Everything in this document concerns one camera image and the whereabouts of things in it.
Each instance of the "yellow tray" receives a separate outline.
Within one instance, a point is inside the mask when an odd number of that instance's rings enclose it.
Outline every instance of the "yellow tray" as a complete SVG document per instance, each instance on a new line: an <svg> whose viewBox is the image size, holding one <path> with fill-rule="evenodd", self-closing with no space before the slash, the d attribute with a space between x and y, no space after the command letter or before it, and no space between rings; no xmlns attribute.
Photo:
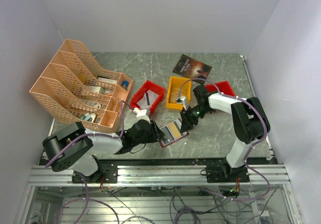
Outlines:
<svg viewBox="0 0 321 224"><path fill-rule="evenodd" d="M171 76L169 89L167 91L166 108L182 110L183 105L176 103L176 99L179 95L179 90L182 84L187 80L189 79L184 77ZM191 101L191 89L192 89L192 81L189 81L185 83L181 92L181 96L186 96L189 104Z"/></svg>

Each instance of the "glass panel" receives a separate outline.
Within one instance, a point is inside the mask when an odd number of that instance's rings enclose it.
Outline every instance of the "glass panel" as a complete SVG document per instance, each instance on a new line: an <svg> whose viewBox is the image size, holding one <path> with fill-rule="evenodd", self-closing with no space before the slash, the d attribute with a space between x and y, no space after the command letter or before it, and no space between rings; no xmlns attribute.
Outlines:
<svg viewBox="0 0 321 224"><path fill-rule="evenodd" d="M235 198L235 186L211 186L203 189L216 193L228 193ZM193 224L199 220L202 224L288 224L295 223L288 214L284 201L282 185L274 185L270 192L257 200L229 201L215 196L199 187L89 187L92 199L109 204L117 213L119 223L128 218L130 224L152 223L134 216L144 216L155 224L184 223ZM266 191L266 186L243 186L236 199L258 197ZM79 201L63 208L58 223L74 223L86 203L84 187L40 187L37 190L28 224L55 223L55 215L62 203L75 198ZM113 211L101 203L90 201L79 223L118 223Z"/></svg>

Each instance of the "white object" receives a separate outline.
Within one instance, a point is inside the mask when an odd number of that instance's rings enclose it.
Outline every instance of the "white object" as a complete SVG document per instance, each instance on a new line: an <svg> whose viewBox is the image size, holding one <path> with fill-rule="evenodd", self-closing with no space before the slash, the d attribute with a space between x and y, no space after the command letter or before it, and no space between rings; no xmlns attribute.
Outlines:
<svg viewBox="0 0 321 224"><path fill-rule="evenodd" d="M221 96L219 93L209 96L209 105L213 109L218 109L226 113L232 114L231 104L240 102L240 100ZM249 148L252 148L252 143L245 144L236 138L230 153L226 156L226 160L231 168L238 168L244 165L244 157Z"/></svg>
<svg viewBox="0 0 321 224"><path fill-rule="evenodd" d="M82 99L82 98L79 98L79 100L85 105L88 105L91 107L96 107L96 108L101 108L101 104L99 102L87 100L87 99Z"/></svg>
<svg viewBox="0 0 321 224"><path fill-rule="evenodd" d="M86 129L86 133L94 133L94 131ZM104 136L90 136L93 147L85 153L79 160L76 161L69 169L83 173L85 176L90 176L98 170L95 159L91 156L92 153L108 152L115 154L122 148L120 139L112 139Z"/></svg>
<svg viewBox="0 0 321 224"><path fill-rule="evenodd" d="M105 89L105 90L104 90L104 95L109 94L109 93L111 93L111 92L112 92L112 90Z"/></svg>
<svg viewBox="0 0 321 224"><path fill-rule="evenodd" d="M240 102L240 100L232 99L229 97L221 96L219 93L209 96L209 105L213 109L219 109L228 114L232 114L231 104Z"/></svg>
<svg viewBox="0 0 321 224"><path fill-rule="evenodd" d="M97 87L97 86L87 86L87 88L94 92L94 93L98 93L98 94L103 94L104 93L104 89L102 87Z"/></svg>
<svg viewBox="0 0 321 224"><path fill-rule="evenodd" d="M248 149L252 148L252 144L256 142L252 141L250 144L245 144L244 142L240 141L238 138L236 138L234 145L229 152L229 154L226 156L226 161L229 163L231 168L238 168L242 165L244 165L244 157Z"/></svg>
<svg viewBox="0 0 321 224"><path fill-rule="evenodd" d="M141 98L141 100L137 102L137 104L141 108L150 108L152 104L156 101L157 97L157 93L148 90L144 93L143 97Z"/></svg>
<svg viewBox="0 0 321 224"><path fill-rule="evenodd" d="M109 79L109 78L105 78L105 77L97 77L97 79L102 82L117 84L117 80L114 80L114 79Z"/></svg>
<svg viewBox="0 0 321 224"><path fill-rule="evenodd" d="M187 98L185 96L181 96L181 98L179 99L180 101L178 102L178 99L176 99L176 103L177 104L183 104L184 109L188 109L189 107L189 103L187 101Z"/></svg>
<svg viewBox="0 0 321 224"><path fill-rule="evenodd" d="M138 120L146 120L147 122L150 123L150 119L149 119L149 114L150 114L150 110L149 109L138 109L138 108L134 108L133 112L136 114L136 118Z"/></svg>
<svg viewBox="0 0 321 224"><path fill-rule="evenodd" d="M83 173L85 176L90 176L98 170L98 165L95 159L86 153L75 164L70 166L69 169Z"/></svg>

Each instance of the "metal frame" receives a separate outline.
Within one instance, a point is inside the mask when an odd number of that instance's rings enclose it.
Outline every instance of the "metal frame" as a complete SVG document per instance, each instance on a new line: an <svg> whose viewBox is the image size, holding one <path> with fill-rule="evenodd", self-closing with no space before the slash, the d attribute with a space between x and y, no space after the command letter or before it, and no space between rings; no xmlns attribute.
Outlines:
<svg viewBox="0 0 321 224"><path fill-rule="evenodd" d="M245 68L250 87L255 96L252 82L247 70L245 57L242 58L242 64ZM52 134L55 120L53 119L49 135ZM271 158L274 157L274 152L270 141L267 138ZM290 179L286 172L285 166L278 165L250 165L262 173L272 185L282 185L283 198L289 211L289 216L292 218L293 224L302 224L300 213L296 205L293 190L290 185ZM109 187L140 187L140 186L228 186L235 183L207 183L206 176L200 174L205 165L180 165L180 166L130 166L118 165L118 180L114 184L105 184ZM266 185L266 181L249 170L250 182L242 183L243 186ZM33 206L37 187L40 186L59 186L59 187L82 187L83 184L73 184L73 170L65 170L62 172L53 172L51 168L44 166L34 166L31 170L27 181L27 188L23 201L21 203L19 213L15 223L27 223L27 218ZM99 187L98 183L89 183L89 187Z"/></svg>
<svg viewBox="0 0 321 224"><path fill-rule="evenodd" d="M117 183L105 184L110 187L131 186L195 186L234 185L235 183L208 183L200 172L206 166L118 166ZM290 179L284 165L251 165L262 173L271 184L289 184ZM32 168L28 186L83 186L72 183L73 170L53 172L44 166ZM250 182L242 185L266 185L266 181L252 170L248 170ZM99 183L88 186L99 187Z"/></svg>

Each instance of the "peach plastic magazine holder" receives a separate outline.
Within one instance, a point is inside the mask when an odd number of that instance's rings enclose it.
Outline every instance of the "peach plastic magazine holder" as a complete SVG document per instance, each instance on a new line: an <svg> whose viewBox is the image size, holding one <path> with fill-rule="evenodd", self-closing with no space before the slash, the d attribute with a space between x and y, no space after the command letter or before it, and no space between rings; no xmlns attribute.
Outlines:
<svg viewBox="0 0 321 224"><path fill-rule="evenodd" d="M71 124L73 122L81 121L84 127L92 130L106 133L117 131L121 119L117 112L83 104L56 79L39 77L30 90L30 93L56 120L60 122ZM92 123L77 118L86 113L95 113L95 121L99 123Z"/></svg>
<svg viewBox="0 0 321 224"><path fill-rule="evenodd" d="M117 85L122 86L122 83L126 80L128 81L127 91L130 92L132 88L133 81L126 74L110 71L102 68L96 59L91 55L90 51L87 49L85 44L80 41L66 39L65 42L59 49L60 51L71 53L71 56L76 55L76 57L83 63L86 69L93 76L107 77L113 80L117 80Z"/></svg>
<svg viewBox="0 0 321 224"><path fill-rule="evenodd" d="M111 96L119 101L127 101L129 92L117 84L102 82L97 80L94 75L85 67L80 59L73 53L58 51L51 63L60 64L68 67L72 73L84 84L88 86L100 86L112 91Z"/></svg>
<svg viewBox="0 0 321 224"><path fill-rule="evenodd" d="M117 84L99 81L95 75L117 80ZM125 80L127 89L121 87ZM58 121L81 121L86 128L113 133L121 120L119 101L128 99L132 83L123 73L103 69L83 43L66 40L30 93ZM110 89L112 94L91 92L86 85ZM87 106L79 98L99 102L101 108ZM95 123L77 118L86 113L96 114Z"/></svg>

